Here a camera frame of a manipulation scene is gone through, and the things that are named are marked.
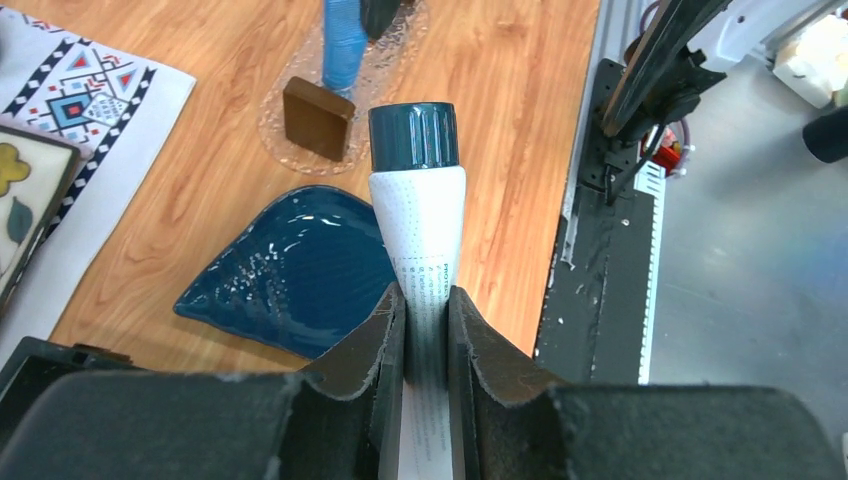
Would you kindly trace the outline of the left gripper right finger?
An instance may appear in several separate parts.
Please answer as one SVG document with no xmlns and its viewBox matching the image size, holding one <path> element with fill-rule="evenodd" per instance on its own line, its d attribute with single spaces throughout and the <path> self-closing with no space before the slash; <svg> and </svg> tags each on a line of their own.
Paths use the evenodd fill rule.
<svg viewBox="0 0 848 480">
<path fill-rule="evenodd" d="M 736 386 L 573 385 L 537 366 L 467 292 L 447 306 L 457 479 L 841 479 L 804 404 Z"/>
</svg>

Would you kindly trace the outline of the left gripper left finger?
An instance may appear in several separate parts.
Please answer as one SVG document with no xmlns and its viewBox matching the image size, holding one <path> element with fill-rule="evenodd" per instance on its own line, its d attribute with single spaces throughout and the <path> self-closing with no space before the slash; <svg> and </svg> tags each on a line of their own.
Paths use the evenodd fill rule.
<svg viewBox="0 0 848 480">
<path fill-rule="evenodd" d="M 405 302 L 289 373 L 59 373 L 1 449 L 5 479 L 394 479 Z"/>
</svg>

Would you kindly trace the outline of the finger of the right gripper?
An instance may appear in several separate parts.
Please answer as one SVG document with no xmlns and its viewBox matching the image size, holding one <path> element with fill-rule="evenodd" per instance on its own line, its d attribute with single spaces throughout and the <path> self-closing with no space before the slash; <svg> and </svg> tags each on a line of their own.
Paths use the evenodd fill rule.
<svg viewBox="0 0 848 480">
<path fill-rule="evenodd" d="M 392 25 L 401 0 L 360 0 L 360 23 L 370 40 L 379 39 Z"/>
</svg>

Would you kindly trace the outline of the blue toothpaste tube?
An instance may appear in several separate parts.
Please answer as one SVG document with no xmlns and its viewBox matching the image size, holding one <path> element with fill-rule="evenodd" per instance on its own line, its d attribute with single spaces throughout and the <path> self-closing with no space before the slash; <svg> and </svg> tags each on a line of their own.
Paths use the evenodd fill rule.
<svg viewBox="0 0 848 480">
<path fill-rule="evenodd" d="M 360 2 L 325 0 L 323 17 L 322 85 L 350 99 L 367 44 Z"/>
</svg>

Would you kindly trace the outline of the white toothpaste tube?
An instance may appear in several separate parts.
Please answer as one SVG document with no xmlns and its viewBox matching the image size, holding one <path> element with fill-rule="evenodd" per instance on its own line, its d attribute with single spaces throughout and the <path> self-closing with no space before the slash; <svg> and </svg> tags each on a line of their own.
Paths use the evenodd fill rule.
<svg viewBox="0 0 848 480">
<path fill-rule="evenodd" d="M 466 172 L 452 104 L 368 113 L 369 189 L 406 303 L 399 478 L 451 479 L 447 306 L 458 276 Z"/>
</svg>

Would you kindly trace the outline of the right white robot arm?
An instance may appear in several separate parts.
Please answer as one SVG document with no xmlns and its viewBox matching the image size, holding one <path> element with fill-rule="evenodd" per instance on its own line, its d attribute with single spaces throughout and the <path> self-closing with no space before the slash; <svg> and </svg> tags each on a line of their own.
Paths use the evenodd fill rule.
<svg viewBox="0 0 848 480">
<path fill-rule="evenodd" d="M 604 104 L 604 136 L 629 143 L 691 114 L 701 95 L 760 45 L 789 39 L 837 1 L 660 1 L 625 51 Z"/>
</svg>

